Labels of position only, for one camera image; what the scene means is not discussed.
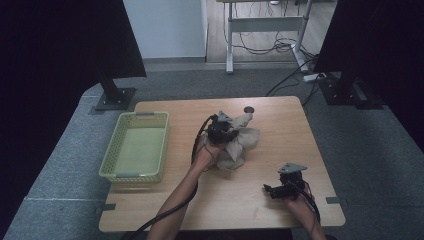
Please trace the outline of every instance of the wire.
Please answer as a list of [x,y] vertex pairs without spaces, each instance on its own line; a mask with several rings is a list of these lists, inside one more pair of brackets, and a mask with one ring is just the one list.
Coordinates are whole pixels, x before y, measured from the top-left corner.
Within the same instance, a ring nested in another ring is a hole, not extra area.
[[297,16],[299,16],[300,15],[300,2],[299,2],[299,4],[297,4]]
[[294,76],[294,80],[296,81],[296,83],[293,83],[293,84],[290,84],[290,85],[285,85],[285,86],[282,86],[282,87],[279,87],[279,88],[275,89],[275,91],[271,95],[271,97],[274,96],[279,90],[281,90],[283,88],[294,87],[294,86],[297,86],[297,85],[300,84],[300,81],[296,78],[296,76]]
[[238,18],[237,3],[234,3],[234,11],[236,12],[236,18]]
[[250,18],[250,14],[252,13],[252,7],[253,7],[253,5],[255,5],[255,3],[256,3],[256,2],[253,2],[253,3],[250,5],[249,15],[248,15],[248,17],[249,17],[249,18]]
[[319,213],[318,207],[317,207],[314,199],[312,199],[312,197],[313,197],[312,194],[308,195],[303,189],[300,189],[296,184],[292,183],[291,181],[287,181],[287,182],[290,183],[294,188],[296,188],[296,190],[300,194],[302,194],[302,196],[305,197],[308,205],[312,208],[311,211],[314,213],[315,217],[318,219],[318,222],[320,223],[321,222],[321,215]]
[[[306,186],[307,186],[307,191],[308,191],[308,193],[307,193],[307,194],[311,197],[312,201],[314,201],[314,202],[315,202],[314,195],[312,195],[312,190],[311,190],[311,187],[309,186],[309,183],[308,183],[308,182],[306,182],[305,180],[303,180],[303,183],[305,183],[305,184],[306,184]],[[316,217],[316,218],[314,218],[314,222],[313,222],[312,227],[311,227],[311,229],[310,229],[310,230],[306,229],[306,227],[305,227],[305,230],[306,230],[306,231],[308,231],[309,236],[312,236],[312,232],[313,232],[313,231],[314,231],[314,229],[315,229],[316,222],[317,222],[317,217]]]
[[311,97],[320,89],[319,86],[315,89],[315,85],[317,84],[317,79],[320,77],[321,73],[317,74],[317,77],[314,80],[314,84],[312,85],[311,91],[309,92],[308,97],[306,97],[305,101],[302,103],[302,107],[306,106],[306,104],[311,100]]
[[272,8],[271,8],[271,4],[270,4],[269,2],[266,2],[266,11],[265,11],[265,16],[266,16],[266,13],[268,13],[268,15],[269,15],[270,17],[272,17],[272,15],[274,14],[274,10],[272,10]]
[[[241,40],[241,42],[242,42],[242,46],[233,46],[233,47],[241,47],[241,48],[244,48],[244,49],[246,49],[249,53],[251,53],[251,54],[255,54],[255,55],[265,55],[265,54],[268,54],[269,52],[271,52],[271,51],[273,51],[273,50],[277,50],[278,51],[278,49],[280,49],[281,47],[282,47],[282,45],[278,45],[278,44],[275,44],[274,43],[274,46],[272,47],[272,48],[269,48],[269,49],[252,49],[252,48],[249,48],[249,47],[247,47],[246,46],[246,44],[244,43],[244,40],[243,40],[243,37],[242,37],[242,35],[241,35],[241,33],[239,33],[239,36],[240,36],[240,40]],[[293,47],[291,47],[291,45],[290,44],[284,44],[283,46],[290,46],[290,48],[289,49],[285,49],[285,51],[284,52],[288,52],[288,51],[290,51],[291,49],[293,49]]]
[[286,6],[284,7],[284,17],[286,16],[287,6],[289,5],[289,0],[286,1]]
[[294,72],[290,73],[287,77],[285,77],[283,80],[281,80],[279,83],[277,83],[273,88],[271,88],[271,90],[269,90],[267,92],[267,94],[265,94],[265,97],[269,97],[269,95],[272,93],[272,91],[274,91],[274,89],[276,89],[280,84],[284,83],[287,79],[289,79],[291,76],[293,76],[294,74],[297,73],[297,71],[299,71],[299,69],[301,69],[303,67],[303,65],[307,64],[308,62],[310,62],[312,60],[307,60],[305,61],[302,65],[300,65],[296,70],[294,70]]
[[166,212],[163,212],[163,213],[157,215],[156,217],[152,218],[150,221],[146,222],[143,226],[141,226],[139,229],[137,229],[137,231],[135,231],[128,238],[128,240],[134,240],[141,232],[143,232],[149,226],[155,224],[156,222],[159,222],[160,220],[168,217],[169,215],[175,213],[176,211],[180,210],[185,205],[187,205],[194,198],[194,196],[196,195],[198,185],[199,185],[199,183],[196,183],[196,186],[194,187],[193,192],[191,193],[191,195],[186,200],[184,200],[182,203],[178,204],[174,208],[171,208],[171,209],[167,210]]

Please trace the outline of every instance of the white wall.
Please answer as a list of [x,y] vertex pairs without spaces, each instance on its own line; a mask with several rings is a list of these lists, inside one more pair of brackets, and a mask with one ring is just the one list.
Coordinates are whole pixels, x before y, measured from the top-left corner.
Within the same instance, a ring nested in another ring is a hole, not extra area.
[[206,56],[205,0],[124,0],[143,58]]

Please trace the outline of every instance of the light green plastic basket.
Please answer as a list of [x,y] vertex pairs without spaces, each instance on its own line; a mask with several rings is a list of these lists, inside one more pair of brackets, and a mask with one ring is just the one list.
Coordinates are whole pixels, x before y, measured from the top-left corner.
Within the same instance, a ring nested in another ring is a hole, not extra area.
[[160,182],[169,135],[168,112],[119,116],[99,175],[111,182]]

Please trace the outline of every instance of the crumpled cloth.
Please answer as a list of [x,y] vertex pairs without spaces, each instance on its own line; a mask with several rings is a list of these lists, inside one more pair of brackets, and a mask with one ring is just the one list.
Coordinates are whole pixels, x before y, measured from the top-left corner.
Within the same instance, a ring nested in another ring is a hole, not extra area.
[[231,130],[238,130],[239,134],[229,142],[225,151],[222,151],[217,159],[216,166],[219,169],[233,171],[244,164],[246,152],[255,148],[259,142],[260,130],[247,128],[247,124],[252,120],[253,114],[246,113],[229,121]]

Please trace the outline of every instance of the standing desk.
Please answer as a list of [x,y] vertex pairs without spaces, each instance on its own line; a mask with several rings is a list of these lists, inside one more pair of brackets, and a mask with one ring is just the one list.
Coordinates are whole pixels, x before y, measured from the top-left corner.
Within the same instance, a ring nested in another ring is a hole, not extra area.
[[303,179],[311,187],[323,226],[345,222],[303,108],[297,97],[229,98],[140,102],[135,111],[168,111],[170,133],[164,177],[156,184],[112,184],[99,228],[104,232],[135,231],[153,218],[190,167],[195,136],[203,122],[219,110],[236,117],[255,108],[248,127],[260,129],[256,148],[235,171],[212,167],[199,179],[182,230],[293,228],[299,223],[263,184],[280,186],[277,170],[291,162],[307,166]]
[[312,0],[308,0],[306,11],[303,16],[294,17],[272,17],[272,18],[233,18],[233,3],[257,2],[256,0],[216,0],[217,2],[228,3],[228,44],[227,44],[227,74],[233,73],[233,32],[277,32],[277,31],[299,31],[296,44],[291,48],[302,72],[308,72],[305,64],[305,56],[300,51],[306,25],[311,12]]

